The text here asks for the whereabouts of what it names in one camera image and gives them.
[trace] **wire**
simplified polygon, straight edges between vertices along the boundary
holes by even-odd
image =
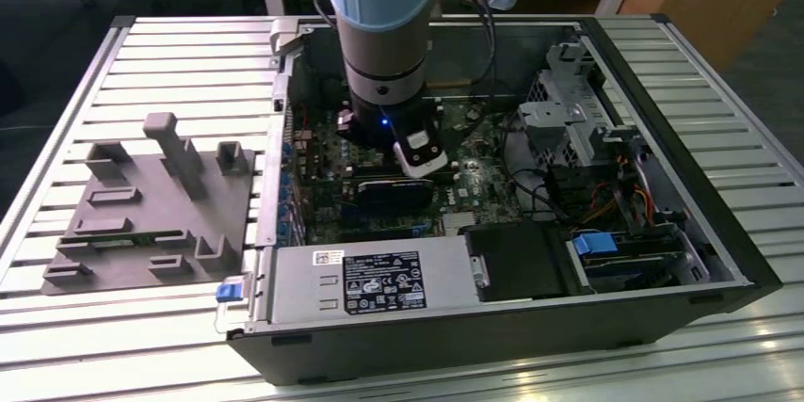
[[[493,21],[493,13],[490,11],[489,0],[472,0],[478,9],[481,9],[486,15],[486,19],[484,21],[484,27],[486,28],[486,39],[489,41],[489,60],[486,62],[486,67],[484,68],[480,77],[472,79],[472,85],[478,84],[489,75],[494,63],[496,63],[496,55],[497,55],[497,31],[496,31],[496,23]]]
[[[326,13],[324,13],[324,9],[321,8],[320,0],[313,0],[313,7],[314,7],[314,11],[317,11],[317,14],[320,15],[320,17],[324,20],[324,22],[326,23],[326,25],[330,26],[333,28],[333,30],[337,30],[337,25],[336,25],[334,21],[326,15]]]
[[[508,135],[509,135],[508,131],[510,129],[510,126],[513,125],[514,119],[516,119],[516,115],[510,114],[508,120],[505,121],[505,131],[504,131],[504,135],[502,135],[502,141],[500,144],[501,154],[502,154],[502,159],[501,159],[502,160],[502,174],[505,175],[505,179],[508,181],[510,181],[510,183],[516,186],[516,188],[518,188],[522,192],[525,192],[528,195],[530,195],[532,203],[534,203],[536,200],[541,201],[550,208],[550,210],[557,218],[560,218],[561,220],[565,220],[565,221],[572,220],[572,218],[566,215],[566,213],[564,212],[561,207],[554,203],[554,201],[549,200],[548,198],[542,197],[541,195],[538,195],[536,193],[536,189],[538,187],[534,188],[533,190],[528,189],[522,185],[522,183],[516,181],[516,178],[513,178],[513,175],[510,174],[510,171],[508,170],[508,160],[505,158],[505,145],[508,143]]]
[[[594,186],[594,190],[592,190],[592,204],[589,205],[589,209],[594,209],[594,204],[597,202],[597,191],[601,190],[609,183],[600,183]]]
[[[641,196],[641,200],[644,201],[644,219],[648,222],[648,225],[653,226],[653,199],[637,185],[634,185],[633,192]]]
[[[548,172],[544,169],[518,169],[514,171],[510,176],[516,176],[520,173],[532,173],[536,176],[541,176],[542,178],[548,175]]]
[[[541,187],[544,187],[544,184],[537,185],[536,187],[532,188],[532,194],[530,194],[530,212],[533,212],[534,214],[538,212],[538,210],[536,209],[536,190],[538,190]]]
[[[616,207],[617,207],[617,202],[614,200],[609,200],[605,204],[602,204],[602,207],[600,207],[594,212],[586,214],[586,217],[582,218],[578,223],[581,225],[585,223],[589,223],[596,218],[608,214],[612,210],[614,210]]]

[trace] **green circuit board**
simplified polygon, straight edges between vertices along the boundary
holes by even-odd
[[[401,214],[365,215],[354,205],[358,185],[369,181],[401,180],[400,172],[377,177],[357,177],[357,169],[397,167],[396,158],[362,149],[337,133],[334,112],[298,119],[294,148],[308,245],[380,238],[452,235],[450,223],[514,221],[521,209],[501,170],[498,117],[481,118],[466,136],[466,118],[476,118],[470,102],[445,104],[441,118],[444,135],[457,137],[445,143],[449,165],[428,176],[434,184],[432,203]]]

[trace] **motherboard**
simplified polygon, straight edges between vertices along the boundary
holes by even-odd
[[[425,179],[402,175],[393,153],[337,134],[337,113],[293,114],[296,174],[308,245],[456,235],[476,223],[522,217],[500,158],[501,117],[470,99],[442,102],[449,165]]]

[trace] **metal bracket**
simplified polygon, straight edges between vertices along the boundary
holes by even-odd
[[[581,42],[562,42],[548,52],[548,64],[553,71],[558,69],[574,76],[585,75],[594,67],[594,58]]]
[[[528,127],[534,128],[564,128],[576,121],[584,121],[582,114],[580,120],[573,118],[566,106],[562,103],[524,103],[518,106],[518,115]]]
[[[269,43],[273,54],[285,56],[290,51],[301,46],[301,36],[312,33],[308,26],[298,27],[297,18],[278,18],[272,22],[272,31],[269,33]]]
[[[617,126],[613,128],[600,129],[600,140],[602,143],[625,143],[640,135],[640,130],[633,126]]]

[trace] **black side panel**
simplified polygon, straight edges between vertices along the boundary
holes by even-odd
[[[781,280],[778,280],[765,257],[753,245],[748,233],[717,194],[701,167],[650,99],[640,79],[630,71],[630,67],[597,20],[584,18],[581,22],[589,39],[600,51],[602,63],[614,75],[616,80],[612,82],[622,88],[625,97],[640,115],[644,127],[658,142],[662,154],[678,173],[684,187],[692,199],[697,202],[706,221],[740,267],[740,271],[749,281],[761,288],[758,295],[750,297],[750,299],[762,297],[781,287]]]
[[[228,344],[269,383],[320,383],[648,344],[750,292],[746,287],[281,335],[230,334]]]

